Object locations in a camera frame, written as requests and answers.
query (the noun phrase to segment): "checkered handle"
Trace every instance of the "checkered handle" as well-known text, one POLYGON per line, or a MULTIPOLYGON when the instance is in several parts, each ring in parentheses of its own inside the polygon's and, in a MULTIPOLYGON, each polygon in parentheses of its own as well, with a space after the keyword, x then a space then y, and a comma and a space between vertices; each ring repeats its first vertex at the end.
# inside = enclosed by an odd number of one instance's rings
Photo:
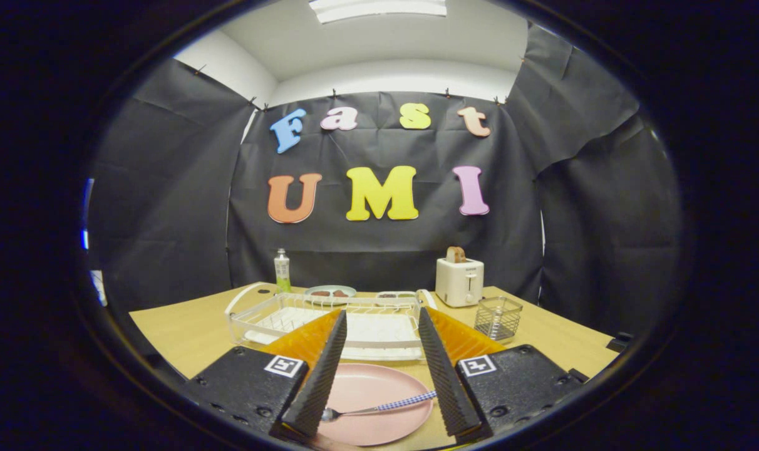
POLYGON ((392 408, 405 407, 406 405, 413 405, 414 403, 425 402, 425 400, 431 400, 436 396, 436 392, 428 391, 422 395, 416 395, 406 400, 400 400, 400 402, 384 403, 383 405, 376 406, 376 410, 391 410, 392 408))

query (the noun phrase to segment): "wooden table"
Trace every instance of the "wooden table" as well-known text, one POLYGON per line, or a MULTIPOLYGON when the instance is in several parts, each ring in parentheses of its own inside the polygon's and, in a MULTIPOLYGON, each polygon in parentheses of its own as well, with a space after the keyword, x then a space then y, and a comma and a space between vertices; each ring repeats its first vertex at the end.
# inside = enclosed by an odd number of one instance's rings
MULTIPOLYGON (((237 303, 239 306, 237 310, 241 311, 269 299, 274 294, 276 286, 267 285, 261 288, 270 289, 270 292, 261 294, 257 292, 257 289, 252 289, 237 303)), ((241 291, 242 288, 231 289, 184 303, 133 311, 130 314, 141 332, 162 357, 185 377, 191 378, 234 346, 223 312, 233 297, 241 291)), ((303 291, 304 288, 294 288, 294 292, 302 293, 303 291)), ((359 292, 357 297, 372 297, 372 295, 372 293, 359 292)), ((495 286, 483 288, 483 296, 505 296, 524 306, 516 336, 506 343, 509 348, 532 345, 564 370, 575 368, 588 377, 596 376, 617 356, 616 352, 606 348, 612 338, 606 334, 573 323, 562 316, 518 299, 495 286)), ((474 326, 476 306, 451 308, 440 301, 436 295, 432 294, 432 297, 439 311, 469 326, 474 326)), ((365 363, 392 366, 416 377, 429 389, 434 389, 424 361, 365 363)), ((421 428, 401 440, 376 446, 373 449, 402 451, 434 448, 451 443, 455 443, 455 440, 446 434, 436 401, 432 414, 421 428)))

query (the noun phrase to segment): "ceiling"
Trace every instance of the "ceiling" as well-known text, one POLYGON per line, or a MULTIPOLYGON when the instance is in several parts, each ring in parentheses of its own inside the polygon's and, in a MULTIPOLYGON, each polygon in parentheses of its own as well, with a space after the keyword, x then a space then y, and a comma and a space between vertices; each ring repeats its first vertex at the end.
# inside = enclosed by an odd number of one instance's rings
POLYGON ((445 18, 387 14, 321 25, 307 0, 278 0, 222 30, 280 82, 377 60, 448 60, 518 72, 525 19, 486 0, 446 5, 445 18))

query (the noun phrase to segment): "handle of dish rack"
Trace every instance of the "handle of dish rack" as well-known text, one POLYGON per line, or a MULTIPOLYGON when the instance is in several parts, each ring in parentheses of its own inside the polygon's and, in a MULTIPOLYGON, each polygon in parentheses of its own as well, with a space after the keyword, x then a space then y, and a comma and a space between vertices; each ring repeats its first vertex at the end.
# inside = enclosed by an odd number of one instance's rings
POLYGON ((438 306, 436 305, 435 300, 432 299, 432 294, 430 294, 427 289, 417 289, 416 294, 421 294, 427 299, 427 305, 429 308, 432 310, 438 310, 438 306))
POLYGON ((237 293, 237 296, 234 297, 232 299, 232 302, 230 302, 230 305, 227 306, 227 310, 224 311, 224 316, 227 317, 228 319, 228 317, 231 316, 232 308, 237 303, 237 301, 239 301, 243 297, 243 295, 247 294, 249 291, 252 291, 252 289, 257 288, 258 286, 261 286, 261 285, 268 285, 268 283, 255 282, 255 283, 252 283, 251 285, 248 285, 246 288, 243 288, 243 290, 240 293, 237 293))

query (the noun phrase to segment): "blue letter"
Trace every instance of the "blue letter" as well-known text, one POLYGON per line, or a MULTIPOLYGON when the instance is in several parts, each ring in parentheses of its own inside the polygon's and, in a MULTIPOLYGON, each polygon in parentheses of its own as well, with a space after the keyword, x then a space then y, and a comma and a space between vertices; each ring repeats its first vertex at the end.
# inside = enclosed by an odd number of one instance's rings
POLYGON ((271 125, 271 130, 277 134, 277 141, 279 141, 277 153, 285 152, 302 140, 302 138, 297 137, 293 132, 302 132, 302 121, 299 118, 304 117, 305 114, 307 114, 307 111, 299 108, 276 121, 274 125, 271 125))

